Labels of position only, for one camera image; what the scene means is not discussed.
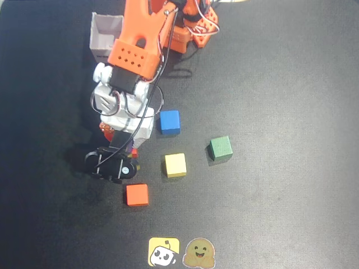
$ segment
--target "cube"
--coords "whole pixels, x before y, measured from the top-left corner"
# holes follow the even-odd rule
[[[233,155],[231,142],[228,136],[212,139],[210,149],[214,161],[227,160]]]
[[[147,184],[127,185],[126,191],[129,206],[147,206],[149,204]]]
[[[168,178],[182,177],[186,175],[186,159],[183,153],[166,155],[164,158]]]
[[[176,135],[181,132],[180,115],[177,110],[161,111],[160,122],[163,135]]]
[[[138,149],[132,149],[132,158],[137,159],[139,157],[139,151]]]

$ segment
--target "sticker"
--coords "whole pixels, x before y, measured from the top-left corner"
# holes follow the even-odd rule
[[[179,244],[177,238],[151,238],[148,247],[148,264],[155,267],[175,264],[180,252]]]
[[[196,238],[189,242],[183,265],[189,268],[211,269],[215,267],[214,246],[205,238]]]

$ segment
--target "brown smiley sticker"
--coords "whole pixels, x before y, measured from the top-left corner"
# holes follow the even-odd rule
[[[215,267],[214,247],[205,238],[196,238],[189,242],[183,265],[190,268],[211,269]]]

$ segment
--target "small red block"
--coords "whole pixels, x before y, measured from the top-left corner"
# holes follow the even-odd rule
[[[132,149],[132,158],[138,158],[139,157],[139,151],[138,149]]]
[[[127,185],[126,191],[129,206],[147,206],[149,204],[147,184]]]

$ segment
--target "screw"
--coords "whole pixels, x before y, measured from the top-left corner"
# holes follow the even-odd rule
[[[130,170],[127,167],[123,167],[122,172],[123,172],[123,174],[127,175],[130,172]]]

